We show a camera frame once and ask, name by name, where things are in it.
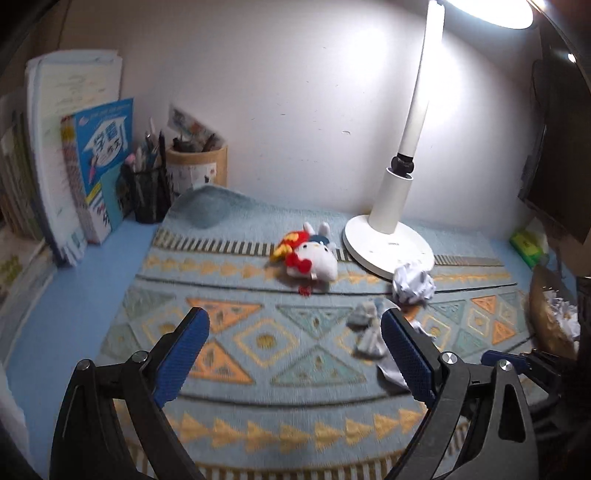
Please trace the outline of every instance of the blue gripper pad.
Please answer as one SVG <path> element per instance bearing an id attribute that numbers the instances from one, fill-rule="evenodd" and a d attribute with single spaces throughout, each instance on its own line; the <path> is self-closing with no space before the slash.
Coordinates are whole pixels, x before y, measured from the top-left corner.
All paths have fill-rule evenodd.
<path id="1" fill-rule="evenodd" d="M 414 399 L 431 408 L 435 402 L 431 369 L 389 310 L 382 315 L 382 337 Z"/>
<path id="2" fill-rule="evenodd" d="M 209 316 L 205 310 L 199 310 L 158 367 L 153 396 L 159 408 L 177 398 L 208 336 Z"/>
<path id="3" fill-rule="evenodd" d="M 521 355 L 513 355 L 511 353 L 497 352 L 496 350 L 487 350 L 482 354 L 480 362 L 482 365 L 494 367 L 499 360 L 509 360 L 515 367 L 515 372 L 518 375 L 530 371 L 530 364 L 527 358 Z"/>

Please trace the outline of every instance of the white desk lamp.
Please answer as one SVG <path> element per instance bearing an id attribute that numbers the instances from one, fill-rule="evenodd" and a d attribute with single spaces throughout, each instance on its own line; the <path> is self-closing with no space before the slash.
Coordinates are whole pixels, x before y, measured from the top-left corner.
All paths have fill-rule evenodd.
<path id="1" fill-rule="evenodd" d="M 527 0 L 429 1 L 417 82 L 398 155 L 386 168 L 371 213 L 352 218 L 343 233 L 343 241 L 351 256 L 369 271 L 388 279 L 407 262 L 419 262 L 425 270 L 431 270 L 435 263 L 433 251 L 424 238 L 399 220 L 413 182 L 410 174 L 427 114 L 431 83 L 437 77 L 434 69 L 443 35 L 444 1 L 501 27 L 527 28 L 534 20 Z"/>

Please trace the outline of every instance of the cylindrical pen holder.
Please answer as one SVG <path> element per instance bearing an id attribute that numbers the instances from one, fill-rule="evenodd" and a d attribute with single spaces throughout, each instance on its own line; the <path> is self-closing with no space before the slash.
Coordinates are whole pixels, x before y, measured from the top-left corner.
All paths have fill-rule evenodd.
<path id="1" fill-rule="evenodd" d="M 169 148 L 166 151 L 168 180 L 177 198 L 187 190 L 206 183 L 227 186 L 228 146 L 200 153 L 182 153 Z"/>
<path id="2" fill-rule="evenodd" d="M 161 222 L 171 204 L 166 168 L 158 167 L 136 173 L 127 169 L 125 178 L 131 191 L 135 221 L 139 223 Z"/>

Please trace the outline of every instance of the blue rug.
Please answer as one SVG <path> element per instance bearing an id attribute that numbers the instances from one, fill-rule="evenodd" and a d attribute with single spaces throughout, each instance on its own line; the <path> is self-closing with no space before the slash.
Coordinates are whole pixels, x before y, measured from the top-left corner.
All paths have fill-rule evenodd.
<path id="1" fill-rule="evenodd" d="M 382 478 L 424 416 L 424 405 L 355 354 L 346 319 L 388 296 L 388 282 L 339 247 L 339 279 L 311 297 L 272 244 L 307 220 L 341 233 L 348 216 L 273 207 L 213 186 L 175 203 L 105 338 L 100 364 L 151 349 L 191 306 L 206 309 L 210 338 L 165 413 L 207 478 Z M 440 349 L 478 362 L 530 337 L 522 295 L 478 234 L 412 225 L 437 255 L 435 298 L 406 312 Z M 120 419 L 150 473 L 124 406 Z"/>

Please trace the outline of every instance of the crumpled paper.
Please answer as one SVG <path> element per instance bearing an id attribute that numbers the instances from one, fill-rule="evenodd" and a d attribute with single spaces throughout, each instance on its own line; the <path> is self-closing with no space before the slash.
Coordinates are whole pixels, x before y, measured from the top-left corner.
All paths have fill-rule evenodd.
<path id="1" fill-rule="evenodd" d="M 388 351 L 388 347 L 382 337 L 381 318 L 386 310 L 391 308 L 398 308 L 393 302 L 387 299 L 375 299 L 374 301 L 365 301 L 355 308 L 353 313 L 347 319 L 347 325 L 355 327 L 366 327 L 366 329 L 359 334 L 357 342 L 357 351 L 368 357 L 380 359 L 377 363 L 378 368 L 384 374 L 386 380 L 406 388 L 407 383 L 398 369 L 398 365 L 392 358 Z M 430 338 L 423 329 L 422 325 L 413 320 L 410 325 L 416 332 L 423 333 Z"/>
<path id="2" fill-rule="evenodd" d="M 573 342 L 574 350 L 578 352 L 581 325 L 579 324 L 577 307 L 559 297 L 554 290 L 545 291 L 544 297 L 548 305 L 550 305 L 556 323 L 558 323 L 568 339 Z"/>
<path id="3" fill-rule="evenodd" d="M 430 300 L 435 293 L 435 282 L 416 262 L 401 265 L 394 272 L 392 296 L 399 304 L 414 304 Z"/>

